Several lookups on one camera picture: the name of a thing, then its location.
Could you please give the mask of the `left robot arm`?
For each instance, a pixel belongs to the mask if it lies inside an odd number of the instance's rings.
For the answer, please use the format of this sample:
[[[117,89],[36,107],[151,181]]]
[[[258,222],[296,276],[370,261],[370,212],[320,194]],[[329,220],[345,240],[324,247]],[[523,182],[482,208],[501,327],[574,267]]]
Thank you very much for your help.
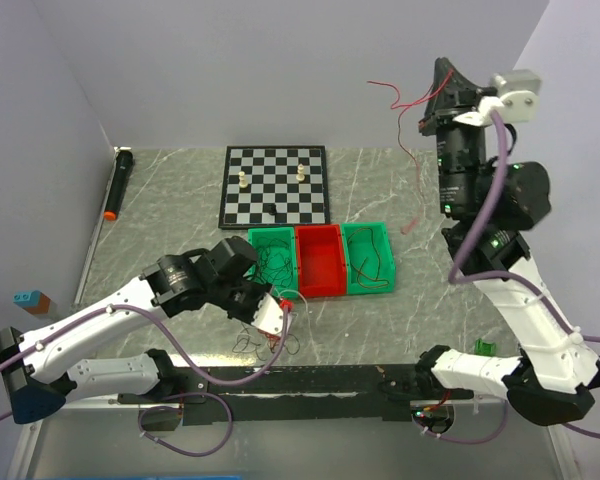
[[[207,304],[229,318],[284,338],[289,307],[270,284],[246,274],[258,260],[241,237],[221,240],[212,249],[165,255],[115,293],[63,320],[37,330],[0,331],[0,376],[10,403],[9,417],[29,424],[66,403],[112,393],[164,402],[177,390],[170,356],[149,350],[127,359],[93,360],[100,347],[133,330]]]

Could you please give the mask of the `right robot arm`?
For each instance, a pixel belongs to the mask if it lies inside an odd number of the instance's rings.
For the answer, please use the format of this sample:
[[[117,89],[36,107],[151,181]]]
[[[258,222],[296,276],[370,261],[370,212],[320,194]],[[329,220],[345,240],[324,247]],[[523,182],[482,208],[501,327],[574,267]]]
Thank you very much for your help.
[[[515,335],[507,358],[438,345],[416,365],[426,398],[467,390],[503,399],[526,420],[551,426],[581,420],[600,388],[600,355],[542,283],[524,233],[551,210],[550,179],[538,162],[514,163],[515,127],[535,114],[540,78],[529,70],[480,86],[440,57],[418,129],[436,141],[439,205],[453,285],[475,285]]]

